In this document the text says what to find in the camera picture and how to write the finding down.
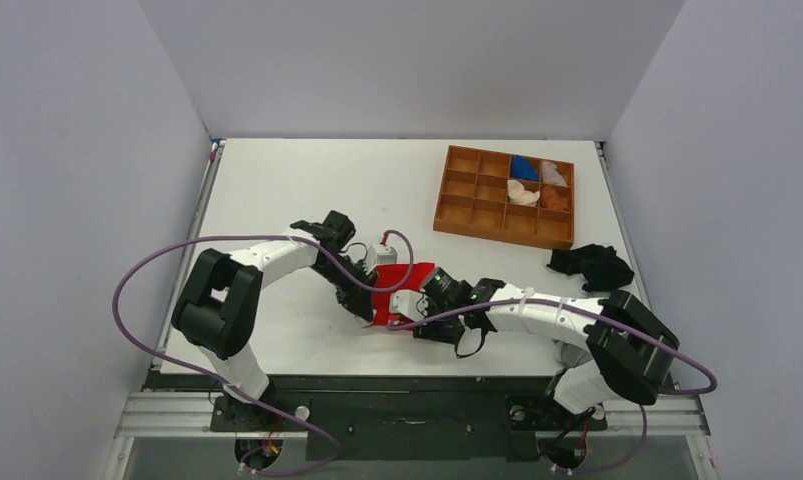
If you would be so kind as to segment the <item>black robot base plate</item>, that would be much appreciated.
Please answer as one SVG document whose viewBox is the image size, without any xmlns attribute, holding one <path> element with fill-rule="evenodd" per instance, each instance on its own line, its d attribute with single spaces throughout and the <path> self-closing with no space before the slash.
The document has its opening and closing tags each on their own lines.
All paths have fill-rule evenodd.
<svg viewBox="0 0 803 480">
<path fill-rule="evenodd" d="M 573 416 L 546 398 L 546 378 L 340 377 L 277 375 L 266 403 L 283 419 L 223 393 L 201 375 L 152 371 L 144 390 L 199 393 L 211 407 L 205 432 L 233 434 L 235 455 L 254 468 L 280 458 L 295 440 L 306 458 L 442 461 L 502 458 L 508 462 L 587 456 L 585 434 L 644 432 L 638 406 L 605 402 Z"/>
</svg>

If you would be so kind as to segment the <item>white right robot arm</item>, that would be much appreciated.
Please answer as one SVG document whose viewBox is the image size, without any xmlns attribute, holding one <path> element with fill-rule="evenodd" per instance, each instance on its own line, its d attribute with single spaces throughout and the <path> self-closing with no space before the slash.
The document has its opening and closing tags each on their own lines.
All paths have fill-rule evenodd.
<svg viewBox="0 0 803 480">
<path fill-rule="evenodd" d="M 555 427 L 608 400 L 655 404 L 679 347 L 671 330 L 622 290 L 602 298 L 557 297 L 491 278 L 470 285 L 438 268 L 418 289 L 394 293 L 389 310 L 417 338 L 457 345 L 471 330 L 518 332 L 584 353 L 583 363 L 563 366 L 540 402 Z"/>
</svg>

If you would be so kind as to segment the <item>black underwear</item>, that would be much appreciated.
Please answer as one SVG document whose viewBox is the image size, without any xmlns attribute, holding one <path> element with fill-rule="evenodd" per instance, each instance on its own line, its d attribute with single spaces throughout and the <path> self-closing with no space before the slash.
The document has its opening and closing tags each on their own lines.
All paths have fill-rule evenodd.
<svg viewBox="0 0 803 480">
<path fill-rule="evenodd" d="M 630 285 L 635 272 L 612 246 L 589 244 L 576 249 L 554 249 L 547 267 L 555 272 L 581 275 L 587 293 L 610 292 Z"/>
</svg>

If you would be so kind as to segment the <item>wooden compartment tray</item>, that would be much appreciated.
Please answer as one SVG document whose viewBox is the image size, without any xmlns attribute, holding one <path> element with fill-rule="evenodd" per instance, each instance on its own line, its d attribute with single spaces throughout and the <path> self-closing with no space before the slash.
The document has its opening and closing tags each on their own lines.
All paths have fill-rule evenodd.
<svg viewBox="0 0 803 480">
<path fill-rule="evenodd" d="M 513 155 L 506 152 L 451 145 L 446 154 L 433 229 L 449 234 L 542 249 L 570 249 L 575 239 L 575 167 L 572 163 L 526 157 L 540 174 L 538 182 L 519 180 L 528 190 L 541 191 L 541 162 L 550 161 L 568 182 L 555 186 L 569 199 L 569 212 L 540 205 L 520 206 L 507 198 Z"/>
</svg>

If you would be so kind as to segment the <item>cream rolled underwear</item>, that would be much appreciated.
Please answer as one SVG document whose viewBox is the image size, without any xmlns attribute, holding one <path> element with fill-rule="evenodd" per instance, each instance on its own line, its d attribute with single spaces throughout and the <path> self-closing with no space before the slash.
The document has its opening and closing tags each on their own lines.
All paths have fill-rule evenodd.
<svg viewBox="0 0 803 480">
<path fill-rule="evenodd" d="M 528 190 L 519 180 L 506 181 L 508 202 L 520 206 L 536 206 L 540 199 L 539 191 Z"/>
</svg>

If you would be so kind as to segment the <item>red underwear white trim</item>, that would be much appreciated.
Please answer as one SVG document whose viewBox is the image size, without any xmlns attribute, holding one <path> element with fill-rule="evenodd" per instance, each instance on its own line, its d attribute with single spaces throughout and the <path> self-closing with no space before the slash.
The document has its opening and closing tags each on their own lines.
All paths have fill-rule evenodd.
<svg viewBox="0 0 803 480">
<path fill-rule="evenodd" d="M 391 314 L 389 310 L 392 295 L 398 290 L 418 291 L 425 278 L 436 268 L 432 262 L 418 262 L 412 266 L 412 272 L 407 274 L 408 264 L 382 264 L 374 267 L 368 279 L 373 280 L 373 287 L 387 289 L 385 292 L 368 291 L 368 299 L 371 301 L 372 319 L 369 323 L 373 326 L 386 326 L 389 322 L 396 320 L 398 316 Z"/>
</svg>

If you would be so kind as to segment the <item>blue rolled underwear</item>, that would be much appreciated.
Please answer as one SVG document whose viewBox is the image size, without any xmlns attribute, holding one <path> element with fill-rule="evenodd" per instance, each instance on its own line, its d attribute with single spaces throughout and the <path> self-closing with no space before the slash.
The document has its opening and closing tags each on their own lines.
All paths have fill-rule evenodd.
<svg viewBox="0 0 803 480">
<path fill-rule="evenodd" d="M 510 164 L 510 177 L 517 180 L 538 182 L 540 174 L 526 157 L 513 155 Z"/>
</svg>

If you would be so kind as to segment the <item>orange rolled underwear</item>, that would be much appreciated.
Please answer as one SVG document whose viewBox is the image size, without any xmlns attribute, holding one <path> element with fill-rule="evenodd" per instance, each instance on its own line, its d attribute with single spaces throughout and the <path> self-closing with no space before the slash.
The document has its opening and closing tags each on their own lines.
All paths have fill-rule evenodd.
<svg viewBox="0 0 803 480">
<path fill-rule="evenodd" d="M 551 211 L 569 212 L 569 199 L 561 195 L 554 185 L 544 185 L 540 191 L 540 205 Z"/>
</svg>

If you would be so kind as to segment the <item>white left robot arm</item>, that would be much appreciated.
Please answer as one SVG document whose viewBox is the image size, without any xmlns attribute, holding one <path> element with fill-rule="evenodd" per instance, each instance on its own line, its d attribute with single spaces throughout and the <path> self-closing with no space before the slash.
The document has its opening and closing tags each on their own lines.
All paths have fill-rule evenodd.
<svg viewBox="0 0 803 480">
<path fill-rule="evenodd" d="M 271 381 L 249 345 L 264 288 L 309 268 L 335 287 L 346 311 L 372 321 L 378 275 L 366 261 L 342 253 L 355 232 L 346 215 L 330 211 L 322 222 L 292 223 L 279 240 L 231 253 L 208 248 L 197 257 L 171 325 L 223 378 L 227 394 L 238 400 L 237 418 L 249 429 L 262 430 L 275 416 L 275 402 L 265 395 Z"/>
</svg>

